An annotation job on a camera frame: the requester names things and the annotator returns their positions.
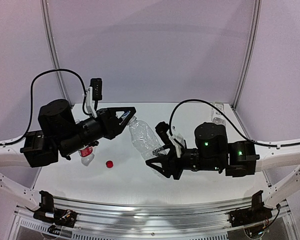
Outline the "clear crushed plastic bottle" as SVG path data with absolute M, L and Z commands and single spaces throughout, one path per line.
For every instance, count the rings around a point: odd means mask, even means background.
M 145 161 L 167 155 L 154 131 L 145 121 L 133 116 L 128 122 L 128 129 L 132 145 Z

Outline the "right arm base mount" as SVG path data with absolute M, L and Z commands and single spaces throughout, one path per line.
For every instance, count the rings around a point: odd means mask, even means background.
M 269 192 L 264 200 L 263 193 L 263 190 L 259 190 L 252 195 L 250 207 L 237 208 L 229 212 L 229 222 L 233 228 L 267 221 L 263 227 L 266 229 L 273 224 L 280 214 L 282 199 L 276 190 Z

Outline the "red bottle cap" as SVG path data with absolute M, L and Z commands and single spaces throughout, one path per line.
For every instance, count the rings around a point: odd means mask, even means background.
M 114 166 L 114 163 L 111 160 L 108 160 L 105 165 L 108 169 L 111 169 Z

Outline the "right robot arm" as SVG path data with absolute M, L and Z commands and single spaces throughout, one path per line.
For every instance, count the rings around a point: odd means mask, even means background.
M 229 143 L 224 125 L 204 122 L 194 130 L 196 147 L 187 148 L 184 140 L 168 133 L 167 123 L 159 123 L 155 130 L 168 153 L 145 163 L 166 178 L 179 180 L 184 170 L 216 171 L 227 177 L 241 178 L 268 169 L 295 166 L 277 184 L 252 196 L 253 210 L 272 210 L 300 190 L 300 139 L 271 143 L 244 138 Z

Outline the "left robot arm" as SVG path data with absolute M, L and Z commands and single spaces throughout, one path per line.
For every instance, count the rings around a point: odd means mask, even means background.
M 73 153 L 98 146 L 100 139 L 112 140 L 120 135 L 135 113 L 133 106 L 101 108 L 76 122 L 69 102 L 54 100 L 40 108 L 40 130 L 28 132 L 19 140 L 0 143 L 0 167 L 37 168 L 56 163 L 59 157 L 71 160 Z M 55 212 L 50 193 L 26 188 L 1 173 L 0 193 L 34 213 Z

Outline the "white blue bottle cap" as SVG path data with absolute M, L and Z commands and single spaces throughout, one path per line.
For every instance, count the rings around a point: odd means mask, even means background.
M 120 124 L 121 125 L 128 124 L 131 119 L 130 115 L 131 115 L 131 111 L 125 111 L 124 114 L 120 117 L 120 119 L 121 119 Z

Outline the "white label bottle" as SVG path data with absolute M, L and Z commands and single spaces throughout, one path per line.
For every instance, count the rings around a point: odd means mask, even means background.
M 225 113 L 224 104 L 222 102 L 214 101 L 211 103 L 215 108 L 217 108 L 223 114 Z M 211 122 L 216 125 L 226 126 L 226 119 L 224 116 L 215 108 L 211 109 Z

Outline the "red label plastic bottle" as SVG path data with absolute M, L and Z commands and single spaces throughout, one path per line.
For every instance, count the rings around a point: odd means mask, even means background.
M 94 149 L 92 146 L 87 146 L 83 149 L 80 149 L 78 153 L 81 157 L 81 163 L 86 167 L 88 167 L 95 158 Z

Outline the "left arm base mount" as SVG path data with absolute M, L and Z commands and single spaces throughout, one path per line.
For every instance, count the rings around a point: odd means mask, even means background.
M 71 209 L 60 209 L 54 205 L 54 197 L 47 191 L 39 191 L 39 209 L 33 211 L 33 218 L 51 224 L 47 232 L 60 235 L 62 227 L 74 228 L 78 213 Z

